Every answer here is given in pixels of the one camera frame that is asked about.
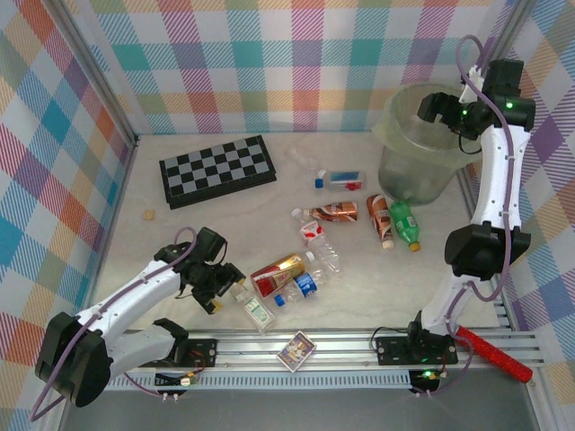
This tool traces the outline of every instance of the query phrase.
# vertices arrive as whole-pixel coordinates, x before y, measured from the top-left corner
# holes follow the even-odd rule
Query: small packet
[[[317,346],[301,330],[277,354],[279,362],[295,373]]]

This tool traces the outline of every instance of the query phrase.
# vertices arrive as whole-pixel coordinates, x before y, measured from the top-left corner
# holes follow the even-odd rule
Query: water bottle
[[[294,278],[286,284],[281,294],[274,296],[278,307],[286,303],[296,303],[317,292],[317,287],[324,283],[323,271],[318,269],[312,273],[305,273]]]
[[[304,212],[300,208],[292,211],[294,217],[301,225],[300,235],[305,241],[305,245],[310,249],[325,269],[333,274],[341,271],[340,256],[327,240],[322,227],[315,221],[308,222],[304,218]]]

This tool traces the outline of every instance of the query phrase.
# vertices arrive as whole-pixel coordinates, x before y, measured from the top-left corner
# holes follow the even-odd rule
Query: clear plastic bottle
[[[354,191],[365,188],[366,174],[361,171],[352,172],[328,172],[321,169],[315,179],[316,189],[328,189],[332,191]]]
[[[315,174],[315,188],[333,191],[360,190],[366,187],[366,173],[362,171],[328,172],[323,169],[317,160],[307,157],[297,146],[287,150],[291,157],[301,168]]]
[[[281,294],[275,295],[273,299],[278,307],[283,307],[287,303],[296,303],[309,295],[317,292],[317,287],[325,283],[325,276],[321,269],[312,273],[305,273],[302,276],[294,278],[286,284]]]
[[[322,227],[315,220],[306,220],[304,212],[300,208],[294,209],[291,216],[300,223],[299,233],[317,260],[329,273],[339,273],[341,271],[340,256],[323,233]]]

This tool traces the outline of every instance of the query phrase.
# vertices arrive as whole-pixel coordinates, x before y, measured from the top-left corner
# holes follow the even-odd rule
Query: black and white checkered board
[[[261,136],[162,160],[160,170],[171,209],[276,180]]]

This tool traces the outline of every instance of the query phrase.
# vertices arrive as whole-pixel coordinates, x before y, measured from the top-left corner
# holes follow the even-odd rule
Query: bottle cap
[[[278,307],[283,307],[286,304],[282,295],[275,295],[273,299],[276,300]]]

